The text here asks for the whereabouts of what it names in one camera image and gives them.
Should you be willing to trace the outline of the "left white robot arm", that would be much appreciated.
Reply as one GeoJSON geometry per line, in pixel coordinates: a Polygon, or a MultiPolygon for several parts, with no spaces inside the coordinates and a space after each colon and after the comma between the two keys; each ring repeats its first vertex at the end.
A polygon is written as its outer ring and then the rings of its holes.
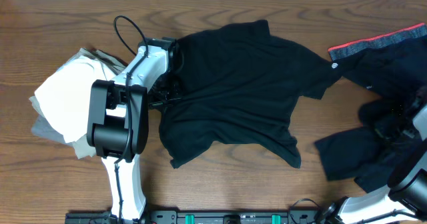
{"type": "Polygon", "coordinates": [[[146,198],[139,160],[147,143],[148,111],[173,100],[164,83],[182,62],[175,39],[148,39],[120,74],[91,86],[87,142],[107,170],[113,204],[90,223],[143,221],[146,198]]]}

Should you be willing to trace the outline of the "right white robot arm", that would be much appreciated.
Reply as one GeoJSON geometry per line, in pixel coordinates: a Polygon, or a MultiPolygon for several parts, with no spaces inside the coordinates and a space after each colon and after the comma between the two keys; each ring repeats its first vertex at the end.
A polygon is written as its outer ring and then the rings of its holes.
{"type": "Polygon", "coordinates": [[[354,178],[365,191],[331,204],[323,223],[426,220],[426,95],[381,99],[359,111],[363,126],[316,141],[330,181],[354,178]]]}

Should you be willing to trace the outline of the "black shorts red waistband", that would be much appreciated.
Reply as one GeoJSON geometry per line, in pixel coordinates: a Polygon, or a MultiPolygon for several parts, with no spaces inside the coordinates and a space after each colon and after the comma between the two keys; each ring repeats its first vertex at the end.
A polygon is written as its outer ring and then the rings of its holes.
{"type": "Polygon", "coordinates": [[[362,126],[314,143],[328,181],[352,178],[369,193],[421,144],[412,125],[426,104],[426,24],[352,41],[328,50],[344,77],[380,96],[363,104],[362,126]]]}

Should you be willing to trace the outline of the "black t-shirt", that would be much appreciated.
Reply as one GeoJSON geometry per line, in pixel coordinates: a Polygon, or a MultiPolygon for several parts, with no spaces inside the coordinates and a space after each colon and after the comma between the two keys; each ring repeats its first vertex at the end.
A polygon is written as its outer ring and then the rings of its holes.
{"type": "Polygon", "coordinates": [[[178,40],[181,98],[163,110],[159,136],[181,167],[211,144],[258,144],[301,165],[289,126],[301,96],[321,99],[342,68],[270,33],[268,22],[236,23],[178,40]]]}

